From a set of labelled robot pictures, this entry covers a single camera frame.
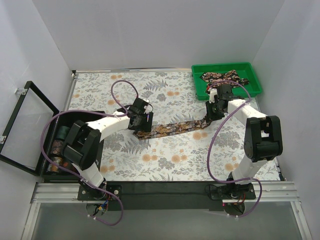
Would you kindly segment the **cat print brown tie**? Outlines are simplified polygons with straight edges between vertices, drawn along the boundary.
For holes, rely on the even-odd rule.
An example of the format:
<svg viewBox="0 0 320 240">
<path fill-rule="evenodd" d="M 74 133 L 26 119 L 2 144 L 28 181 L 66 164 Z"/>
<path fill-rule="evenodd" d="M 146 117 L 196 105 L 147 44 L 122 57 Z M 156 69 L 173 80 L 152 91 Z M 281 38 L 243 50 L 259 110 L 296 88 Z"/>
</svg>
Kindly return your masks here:
<svg viewBox="0 0 320 240">
<path fill-rule="evenodd" d="M 135 131 L 133 135 L 139 140 L 156 139 L 202 130 L 210 126 L 210 124 L 211 121 L 207 121 L 205 118 L 201 120 L 161 124 L 152 126 L 150 132 L 139 130 Z"/>
</svg>

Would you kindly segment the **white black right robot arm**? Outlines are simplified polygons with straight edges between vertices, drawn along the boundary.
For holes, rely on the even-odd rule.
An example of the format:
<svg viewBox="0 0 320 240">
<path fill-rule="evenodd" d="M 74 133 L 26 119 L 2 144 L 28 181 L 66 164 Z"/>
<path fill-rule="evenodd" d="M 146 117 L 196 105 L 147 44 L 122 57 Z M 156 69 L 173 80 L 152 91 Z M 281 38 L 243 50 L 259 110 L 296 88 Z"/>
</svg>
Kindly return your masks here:
<svg viewBox="0 0 320 240">
<path fill-rule="evenodd" d="M 243 141 L 244 157 L 227 180 L 223 181 L 224 192 L 232 199 L 253 191 L 252 181 L 267 162 L 283 152 L 280 119 L 255 110 L 249 101 L 232 92 L 231 83 L 213 83 L 207 86 L 209 100 L 205 121 L 236 117 L 245 126 Z"/>
</svg>

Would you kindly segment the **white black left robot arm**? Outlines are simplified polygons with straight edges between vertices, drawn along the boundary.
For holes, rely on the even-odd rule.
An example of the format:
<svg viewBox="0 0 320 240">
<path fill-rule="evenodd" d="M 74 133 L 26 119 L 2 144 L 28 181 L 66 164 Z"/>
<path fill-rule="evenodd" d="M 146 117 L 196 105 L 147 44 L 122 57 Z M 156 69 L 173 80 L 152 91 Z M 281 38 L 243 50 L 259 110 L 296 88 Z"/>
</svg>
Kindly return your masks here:
<svg viewBox="0 0 320 240">
<path fill-rule="evenodd" d="M 95 200 L 106 196 L 105 179 L 100 173 L 96 158 L 100 143 L 108 136 L 122 130 L 150 133 L 153 113 L 147 111 L 152 105 L 147 99 L 137 97 L 133 104 L 120 108 L 113 114 L 89 122 L 73 123 L 64 143 L 62 155 L 71 161 L 80 179 L 90 186 L 89 194 Z"/>
</svg>

